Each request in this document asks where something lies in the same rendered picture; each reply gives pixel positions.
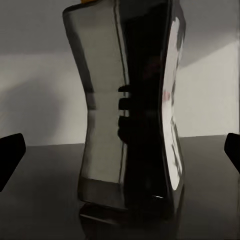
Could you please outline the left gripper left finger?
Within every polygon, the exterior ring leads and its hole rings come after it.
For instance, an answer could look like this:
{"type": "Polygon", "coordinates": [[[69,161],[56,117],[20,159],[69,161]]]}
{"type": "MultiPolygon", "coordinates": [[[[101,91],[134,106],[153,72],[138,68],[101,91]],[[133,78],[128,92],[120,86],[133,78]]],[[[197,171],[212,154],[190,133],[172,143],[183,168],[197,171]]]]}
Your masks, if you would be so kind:
{"type": "Polygon", "coordinates": [[[26,153],[22,133],[0,138],[0,193],[26,153]]]}

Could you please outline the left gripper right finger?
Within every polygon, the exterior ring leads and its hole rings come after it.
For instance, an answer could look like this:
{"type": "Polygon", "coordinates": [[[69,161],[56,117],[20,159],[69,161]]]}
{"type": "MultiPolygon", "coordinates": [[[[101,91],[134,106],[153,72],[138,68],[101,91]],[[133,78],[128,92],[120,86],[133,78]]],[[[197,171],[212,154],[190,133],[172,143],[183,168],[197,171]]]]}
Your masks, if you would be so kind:
{"type": "Polygon", "coordinates": [[[240,172],[240,134],[230,132],[227,135],[224,151],[240,172]]]}

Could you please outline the bottle of coffee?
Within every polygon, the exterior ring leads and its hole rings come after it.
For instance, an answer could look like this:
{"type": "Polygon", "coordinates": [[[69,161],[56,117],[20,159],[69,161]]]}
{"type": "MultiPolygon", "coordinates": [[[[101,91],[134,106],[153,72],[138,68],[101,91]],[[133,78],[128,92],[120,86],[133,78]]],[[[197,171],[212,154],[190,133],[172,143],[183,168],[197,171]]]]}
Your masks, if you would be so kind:
{"type": "Polygon", "coordinates": [[[81,0],[62,18],[87,105],[78,200],[174,220],[186,175],[174,109],[180,1],[81,0]]]}

